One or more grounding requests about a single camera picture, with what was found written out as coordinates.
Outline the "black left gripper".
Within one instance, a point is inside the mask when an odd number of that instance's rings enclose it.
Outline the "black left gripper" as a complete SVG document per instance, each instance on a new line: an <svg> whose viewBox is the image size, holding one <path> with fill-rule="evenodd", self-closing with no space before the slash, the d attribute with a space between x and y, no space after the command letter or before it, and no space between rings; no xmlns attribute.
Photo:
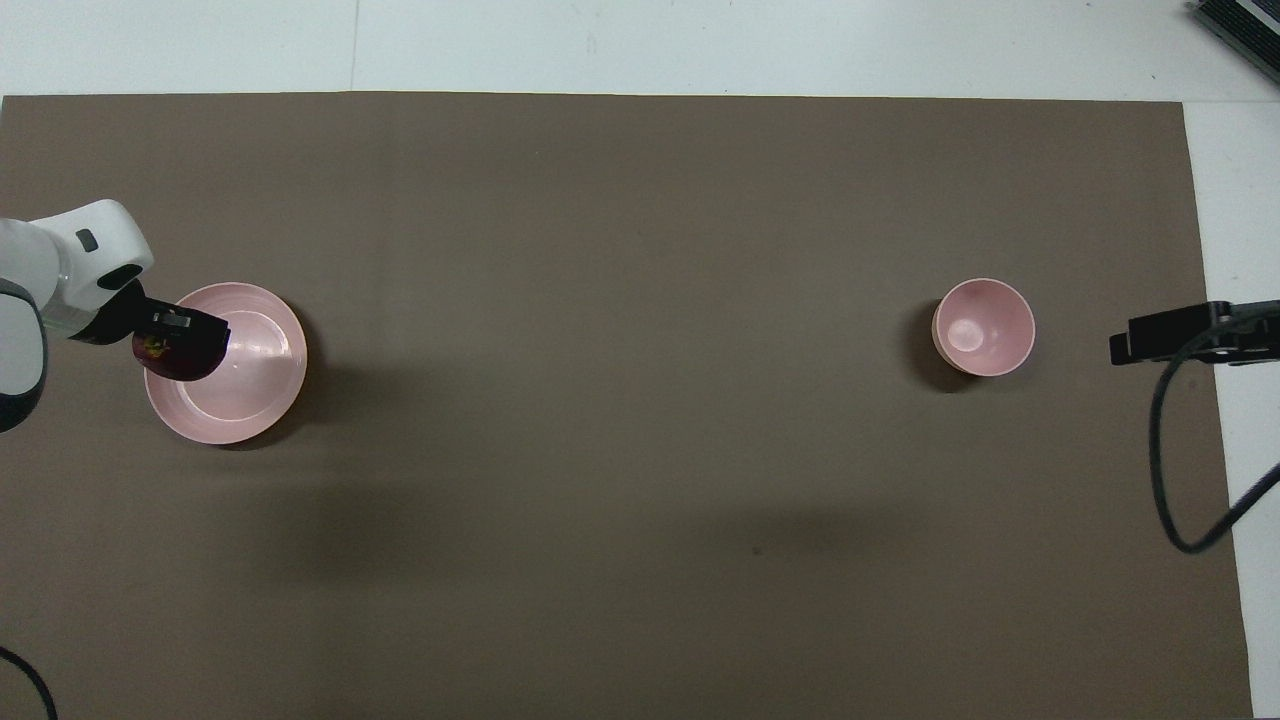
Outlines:
<svg viewBox="0 0 1280 720"><path fill-rule="evenodd" d="M105 302L70 340L106 346L120 342L145 325L145 347L159 355L224 354L229 323L197 309L147 299L140 281L132 281Z"/></svg>

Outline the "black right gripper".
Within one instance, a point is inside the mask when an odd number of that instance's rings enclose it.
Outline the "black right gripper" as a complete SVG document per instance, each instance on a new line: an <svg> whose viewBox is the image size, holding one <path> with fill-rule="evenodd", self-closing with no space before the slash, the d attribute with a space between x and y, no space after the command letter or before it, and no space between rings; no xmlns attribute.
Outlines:
<svg viewBox="0 0 1280 720"><path fill-rule="evenodd" d="M1166 363L1213 324L1208 364L1244 366L1280 363L1280 299L1254 302L1194 304L1134 316L1108 337L1112 366Z"/></svg>

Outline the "red apple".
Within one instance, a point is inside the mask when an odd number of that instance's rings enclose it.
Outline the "red apple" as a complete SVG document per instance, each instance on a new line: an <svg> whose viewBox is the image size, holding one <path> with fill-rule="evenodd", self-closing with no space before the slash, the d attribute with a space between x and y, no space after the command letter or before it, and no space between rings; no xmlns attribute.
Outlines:
<svg viewBox="0 0 1280 720"><path fill-rule="evenodd" d="M147 372L178 382L211 375L227 355L229 334L212 340L133 333L131 350Z"/></svg>

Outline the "pink plate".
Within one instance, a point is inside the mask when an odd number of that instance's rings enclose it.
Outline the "pink plate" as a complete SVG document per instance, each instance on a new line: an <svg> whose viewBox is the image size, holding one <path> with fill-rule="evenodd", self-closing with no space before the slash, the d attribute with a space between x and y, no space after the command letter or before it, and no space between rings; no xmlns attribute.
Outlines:
<svg viewBox="0 0 1280 720"><path fill-rule="evenodd" d="M209 284L180 305L229 324L227 354L200 380L143 373L156 416L178 436L201 445L238 445L274 427L293 406L308 365L305 329L279 296L243 282Z"/></svg>

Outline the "pink bowl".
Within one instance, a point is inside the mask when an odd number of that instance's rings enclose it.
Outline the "pink bowl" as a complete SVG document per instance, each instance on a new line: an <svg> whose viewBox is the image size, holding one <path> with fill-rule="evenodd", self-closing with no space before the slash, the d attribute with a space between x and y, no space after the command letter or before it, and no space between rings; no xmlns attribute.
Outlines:
<svg viewBox="0 0 1280 720"><path fill-rule="evenodd" d="M952 369L968 375L1007 375L1023 366L1036 347L1036 315L1010 283L973 278L954 286L934 306L931 338Z"/></svg>

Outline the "grey ribbed device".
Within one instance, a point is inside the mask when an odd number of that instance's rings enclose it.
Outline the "grey ribbed device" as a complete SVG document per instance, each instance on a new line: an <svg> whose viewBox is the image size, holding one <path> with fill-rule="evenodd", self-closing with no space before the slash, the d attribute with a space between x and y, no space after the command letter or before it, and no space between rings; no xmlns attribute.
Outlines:
<svg viewBox="0 0 1280 720"><path fill-rule="evenodd" d="M1190 14L1280 85L1280 0L1193 0Z"/></svg>

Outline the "brown table mat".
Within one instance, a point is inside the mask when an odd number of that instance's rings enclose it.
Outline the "brown table mat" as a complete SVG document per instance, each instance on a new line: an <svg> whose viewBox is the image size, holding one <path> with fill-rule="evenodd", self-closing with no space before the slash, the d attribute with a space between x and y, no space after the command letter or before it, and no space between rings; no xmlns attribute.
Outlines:
<svg viewBox="0 0 1280 720"><path fill-rule="evenodd" d="M8 97L0 215L115 199L175 301L305 323L284 420L56 341L0 646L70 720L1252 711L1230 542L1153 509L1128 319L1206 299L1171 102ZM1007 375L931 315L1010 283Z"/></svg>

